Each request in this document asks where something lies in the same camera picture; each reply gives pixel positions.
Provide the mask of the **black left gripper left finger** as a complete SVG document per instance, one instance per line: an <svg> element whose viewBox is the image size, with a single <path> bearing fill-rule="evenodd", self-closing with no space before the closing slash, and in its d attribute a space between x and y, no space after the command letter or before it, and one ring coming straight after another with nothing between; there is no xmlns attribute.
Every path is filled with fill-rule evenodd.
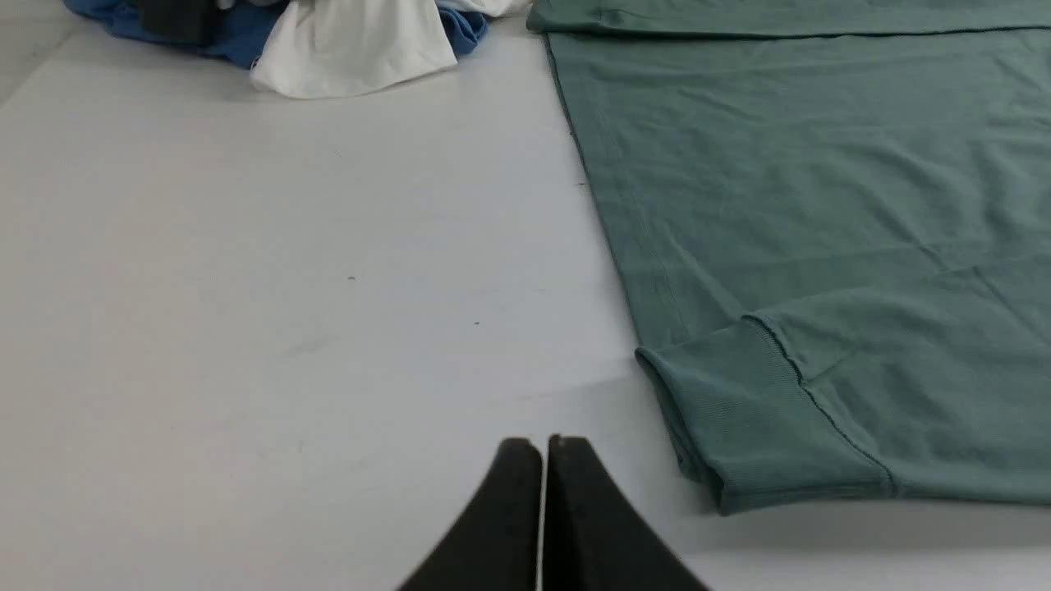
<svg viewBox="0 0 1051 591"><path fill-rule="evenodd" d="M532 442L502 440L444 538L401 590L533 590L544 463Z"/></svg>

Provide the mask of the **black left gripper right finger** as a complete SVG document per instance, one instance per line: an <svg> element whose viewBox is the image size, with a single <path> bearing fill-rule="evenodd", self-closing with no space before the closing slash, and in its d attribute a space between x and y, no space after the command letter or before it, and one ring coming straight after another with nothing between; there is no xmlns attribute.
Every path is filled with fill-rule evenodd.
<svg viewBox="0 0 1051 591"><path fill-rule="evenodd" d="M705 590L650 528L585 439L548 440L544 590Z"/></svg>

